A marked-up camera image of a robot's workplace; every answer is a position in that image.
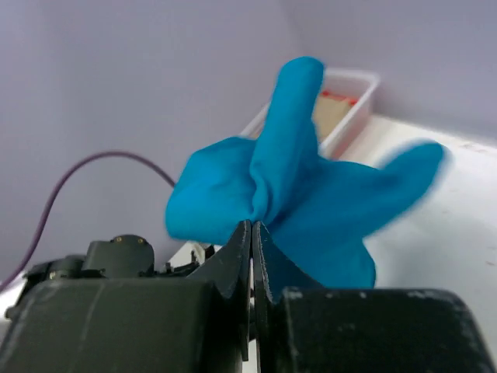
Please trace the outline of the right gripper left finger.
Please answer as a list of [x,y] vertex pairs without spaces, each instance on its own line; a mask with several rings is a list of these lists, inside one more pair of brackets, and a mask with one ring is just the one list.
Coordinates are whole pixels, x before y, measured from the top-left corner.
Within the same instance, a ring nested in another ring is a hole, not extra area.
[[188,276],[214,284],[228,309],[223,324],[235,331],[243,361],[249,359],[251,244],[252,223],[241,221],[226,245]]

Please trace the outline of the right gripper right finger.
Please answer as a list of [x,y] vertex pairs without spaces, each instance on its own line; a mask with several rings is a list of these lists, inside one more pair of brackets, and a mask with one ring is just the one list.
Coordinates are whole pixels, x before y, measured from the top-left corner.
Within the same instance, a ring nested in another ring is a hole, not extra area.
[[252,331],[259,372],[292,372],[284,289],[302,291],[323,286],[302,271],[275,244],[266,226],[252,226],[255,311]]

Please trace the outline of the blue t shirt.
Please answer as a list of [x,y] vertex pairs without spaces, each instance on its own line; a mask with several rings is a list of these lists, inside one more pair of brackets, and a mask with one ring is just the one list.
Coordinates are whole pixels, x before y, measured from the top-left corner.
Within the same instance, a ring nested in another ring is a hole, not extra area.
[[428,191],[446,152],[421,142],[379,168],[321,157],[312,114],[323,75],[315,58],[287,62],[257,139],[227,138],[191,155],[165,209],[171,237],[224,245],[240,221],[262,222],[320,284],[375,285],[364,239]]

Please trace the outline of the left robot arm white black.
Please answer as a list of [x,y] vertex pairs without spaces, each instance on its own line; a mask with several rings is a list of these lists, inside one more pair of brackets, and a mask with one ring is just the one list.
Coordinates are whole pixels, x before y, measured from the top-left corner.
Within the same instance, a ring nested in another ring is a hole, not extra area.
[[84,255],[68,255],[33,266],[23,275],[25,284],[16,303],[5,311],[12,321],[19,313],[22,299],[44,281],[90,278],[186,277],[215,254],[212,245],[190,242],[190,261],[175,266],[165,263],[155,269],[152,245],[138,235],[121,235],[109,241],[93,241]]

